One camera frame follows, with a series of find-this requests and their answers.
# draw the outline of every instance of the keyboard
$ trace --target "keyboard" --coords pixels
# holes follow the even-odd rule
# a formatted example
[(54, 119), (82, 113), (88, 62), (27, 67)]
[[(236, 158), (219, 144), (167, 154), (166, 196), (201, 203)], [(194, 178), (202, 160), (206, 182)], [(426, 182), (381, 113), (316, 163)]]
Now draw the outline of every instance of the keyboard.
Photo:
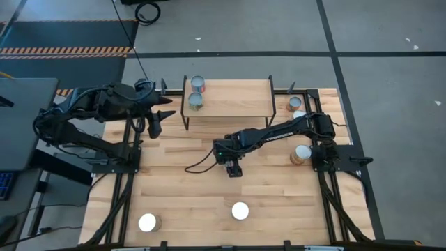
[(17, 172), (0, 171), (0, 201), (8, 200), (16, 178)]

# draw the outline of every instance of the raised wooden platform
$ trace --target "raised wooden platform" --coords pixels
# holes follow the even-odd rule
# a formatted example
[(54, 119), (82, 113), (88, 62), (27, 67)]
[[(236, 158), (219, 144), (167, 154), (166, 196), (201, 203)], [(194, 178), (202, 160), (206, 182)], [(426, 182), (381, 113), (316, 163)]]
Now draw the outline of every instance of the raised wooden platform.
[[(333, 121), (345, 124), (336, 89), (319, 89), (322, 109)], [(273, 124), (291, 118), (285, 105), (289, 96), (275, 96), (277, 115)], [(157, 109), (177, 109), (181, 98)], [(134, 180), (126, 246), (188, 245), (293, 245), (328, 244), (328, 232), (318, 185), (311, 163), (296, 167), (290, 152), (299, 144), (310, 144), (306, 137), (288, 137), (265, 144), (240, 161), (244, 176), (229, 178), (222, 166), (205, 174), (188, 174), (184, 167), (201, 160), (212, 147), (212, 140), (243, 128), (265, 127), (263, 118), (195, 118), (189, 131), (179, 112), (162, 122), (162, 134), (149, 139), (144, 133), (141, 170)], [(124, 122), (107, 123), (105, 139), (119, 142)], [(338, 144), (349, 144), (345, 127), (336, 127)], [(212, 156), (195, 170), (214, 163)], [(356, 179), (338, 173), (339, 189), (346, 212), (369, 238), (374, 238), (362, 186)], [(87, 241), (109, 212), (115, 175), (109, 174), (91, 191), (79, 242)], [(248, 219), (236, 221), (231, 207), (237, 201), (250, 209)], [(162, 228), (144, 233), (137, 222), (145, 213), (158, 214)], [(114, 240), (121, 216), (118, 215)], [(337, 235), (341, 238), (337, 217)]]

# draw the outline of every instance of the black mat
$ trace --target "black mat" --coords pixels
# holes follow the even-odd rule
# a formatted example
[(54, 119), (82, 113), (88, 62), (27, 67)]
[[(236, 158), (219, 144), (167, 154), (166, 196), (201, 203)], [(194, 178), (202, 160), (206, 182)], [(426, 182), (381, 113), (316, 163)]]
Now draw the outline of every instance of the black mat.
[(55, 77), (59, 89), (97, 86), (120, 81), (125, 58), (0, 59), (0, 69), (13, 77)]
[[(123, 21), (133, 39), (138, 22)], [(16, 22), (0, 47), (129, 47), (119, 21)]]

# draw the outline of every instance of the cup lid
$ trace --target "cup lid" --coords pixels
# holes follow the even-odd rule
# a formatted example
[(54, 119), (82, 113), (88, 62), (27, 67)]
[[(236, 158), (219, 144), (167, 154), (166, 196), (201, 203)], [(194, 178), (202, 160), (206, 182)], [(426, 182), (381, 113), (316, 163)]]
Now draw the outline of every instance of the cup lid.
[(200, 75), (195, 75), (190, 79), (190, 84), (195, 87), (200, 87), (204, 85), (204, 77)]
[(145, 215), (140, 217), (138, 225), (141, 231), (152, 231), (156, 225), (156, 218), (153, 214), (146, 213)]
[(299, 145), (298, 147), (295, 148), (295, 154), (298, 157), (306, 160), (312, 156), (312, 150), (308, 146)]
[(191, 93), (189, 95), (189, 104), (191, 105), (201, 105), (203, 102), (203, 96), (200, 93)]
[(302, 101), (299, 97), (290, 98), (290, 105), (293, 107), (299, 107), (302, 104)]
[(248, 205), (243, 202), (237, 202), (232, 206), (232, 216), (237, 220), (244, 220), (248, 217)]

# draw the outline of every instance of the wooden shelf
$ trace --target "wooden shelf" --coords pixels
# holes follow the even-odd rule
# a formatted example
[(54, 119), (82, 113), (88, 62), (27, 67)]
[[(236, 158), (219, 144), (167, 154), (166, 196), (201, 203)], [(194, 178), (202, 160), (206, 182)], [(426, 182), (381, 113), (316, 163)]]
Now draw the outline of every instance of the wooden shelf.
[(187, 80), (182, 104), (184, 117), (271, 117), (274, 113), (268, 79), (207, 79), (202, 93), (203, 107), (199, 111), (189, 108), (191, 93), (190, 80)]

